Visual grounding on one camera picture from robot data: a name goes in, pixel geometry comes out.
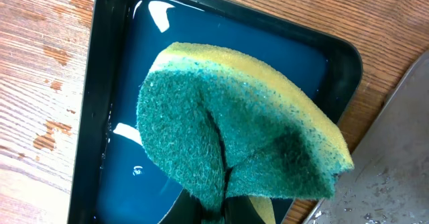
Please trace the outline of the green yellow sponge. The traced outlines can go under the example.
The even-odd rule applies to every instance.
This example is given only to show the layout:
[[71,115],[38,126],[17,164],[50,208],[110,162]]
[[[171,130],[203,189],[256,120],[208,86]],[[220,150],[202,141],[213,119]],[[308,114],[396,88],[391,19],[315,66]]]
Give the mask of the green yellow sponge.
[[300,88],[228,48],[162,50],[136,115],[148,158],[199,200],[204,223],[231,220],[226,208],[241,197],[254,223],[274,223],[274,199],[329,199],[354,167],[339,128]]

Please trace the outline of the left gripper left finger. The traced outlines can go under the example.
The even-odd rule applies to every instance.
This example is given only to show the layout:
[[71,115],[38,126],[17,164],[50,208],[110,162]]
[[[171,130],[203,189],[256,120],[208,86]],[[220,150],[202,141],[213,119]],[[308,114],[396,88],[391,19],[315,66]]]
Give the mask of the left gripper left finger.
[[200,201],[183,189],[160,224],[201,224],[202,212]]

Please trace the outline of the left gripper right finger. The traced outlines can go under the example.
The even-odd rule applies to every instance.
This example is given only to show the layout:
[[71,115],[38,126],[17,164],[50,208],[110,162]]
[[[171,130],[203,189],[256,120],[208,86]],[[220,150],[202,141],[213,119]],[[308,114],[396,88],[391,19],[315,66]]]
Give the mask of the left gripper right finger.
[[232,197],[224,201],[226,224],[264,224],[248,197]]

